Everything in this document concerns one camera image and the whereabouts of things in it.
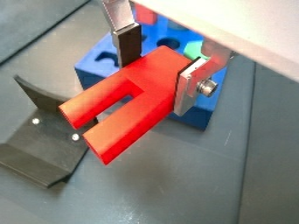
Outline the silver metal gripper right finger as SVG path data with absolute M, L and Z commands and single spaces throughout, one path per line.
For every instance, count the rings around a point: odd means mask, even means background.
M 210 97 L 217 83 L 210 76 L 228 64 L 232 51 L 212 40 L 204 40 L 200 52 L 208 58 L 197 57 L 177 74 L 173 113 L 182 116 L 198 95 Z

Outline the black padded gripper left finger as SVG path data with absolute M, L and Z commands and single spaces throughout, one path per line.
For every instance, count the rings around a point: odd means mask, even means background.
M 125 67 L 141 55 L 141 25 L 134 21 L 128 0 L 98 0 L 116 47 L 117 63 Z

